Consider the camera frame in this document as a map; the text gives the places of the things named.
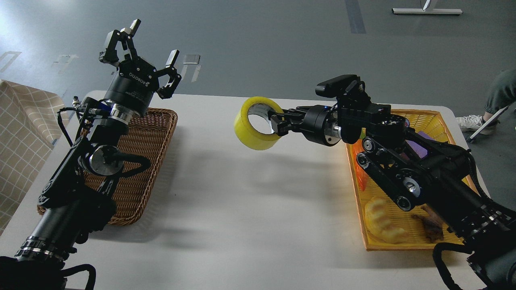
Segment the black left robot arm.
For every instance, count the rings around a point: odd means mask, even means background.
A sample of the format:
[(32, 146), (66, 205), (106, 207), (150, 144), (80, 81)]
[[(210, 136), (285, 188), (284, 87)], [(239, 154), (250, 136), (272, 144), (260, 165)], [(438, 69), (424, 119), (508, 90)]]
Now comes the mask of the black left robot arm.
[(57, 112), (69, 151), (37, 199), (40, 222), (11, 257), (1, 257), (2, 290), (64, 290), (68, 277), (86, 272), (85, 289), (96, 283), (90, 264), (65, 268), (90, 233), (107, 224), (129, 225), (143, 214), (173, 136), (177, 114), (149, 107), (155, 94), (169, 99), (182, 79), (175, 68), (178, 50), (157, 69), (137, 54), (134, 36), (140, 19), (111, 31), (99, 61), (116, 68), (105, 96), (73, 99), (79, 121), (70, 138)]

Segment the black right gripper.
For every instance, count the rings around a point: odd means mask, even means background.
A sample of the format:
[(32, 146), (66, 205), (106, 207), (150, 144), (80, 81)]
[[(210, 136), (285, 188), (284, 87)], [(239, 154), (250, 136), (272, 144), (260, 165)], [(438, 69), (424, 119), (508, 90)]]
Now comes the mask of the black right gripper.
[(282, 137), (289, 132), (302, 133), (303, 136), (317, 144), (328, 147), (339, 143), (339, 137), (328, 134), (333, 130), (331, 107), (298, 106), (277, 112), (269, 110), (268, 118), (272, 122), (274, 134)]

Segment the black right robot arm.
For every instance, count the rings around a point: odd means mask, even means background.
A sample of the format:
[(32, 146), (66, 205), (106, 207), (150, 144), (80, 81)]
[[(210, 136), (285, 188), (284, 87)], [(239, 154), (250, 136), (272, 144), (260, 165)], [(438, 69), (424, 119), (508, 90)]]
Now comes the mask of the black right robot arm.
[(469, 255), (467, 261), (489, 290), (515, 288), (515, 211), (494, 202), (481, 189), (470, 150), (426, 139), (391, 106), (375, 104), (365, 83), (354, 74), (316, 86), (320, 97), (334, 98), (331, 107), (299, 106), (268, 110), (275, 134), (302, 133), (307, 140), (333, 146), (354, 144), (362, 132), (363, 152), (356, 160), (403, 211), (427, 205), (462, 238), (462, 244), (441, 242), (433, 249), (437, 270), (450, 290), (458, 290), (442, 260), (442, 252)]

